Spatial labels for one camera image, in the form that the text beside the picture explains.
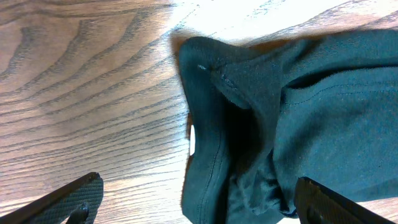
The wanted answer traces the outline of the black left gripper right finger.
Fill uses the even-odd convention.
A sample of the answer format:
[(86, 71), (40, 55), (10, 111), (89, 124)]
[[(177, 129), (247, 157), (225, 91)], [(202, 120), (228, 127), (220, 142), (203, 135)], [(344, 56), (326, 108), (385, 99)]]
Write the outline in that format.
[(308, 177), (298, 178), (294, 205), (301, 224), (394, 224)]

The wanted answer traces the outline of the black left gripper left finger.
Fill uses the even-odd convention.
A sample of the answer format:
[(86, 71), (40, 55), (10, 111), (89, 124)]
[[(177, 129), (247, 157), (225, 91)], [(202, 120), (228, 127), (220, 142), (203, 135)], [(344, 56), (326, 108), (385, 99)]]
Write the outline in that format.
[(103, 195), (103, 179), (99, 173), (90, 172), (1, 217), (1, 224), (93, 224)]

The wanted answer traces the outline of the black t-shirt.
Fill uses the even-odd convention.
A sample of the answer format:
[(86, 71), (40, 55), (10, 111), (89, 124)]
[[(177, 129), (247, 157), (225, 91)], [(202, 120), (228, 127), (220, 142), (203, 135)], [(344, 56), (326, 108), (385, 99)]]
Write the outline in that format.
[(195, 153), (192, 223), (296, 218), (309, 177), (365, 202), (397, 196), (397, 31), (357, 30), (269, 50), (186, 40), (178, 67)]

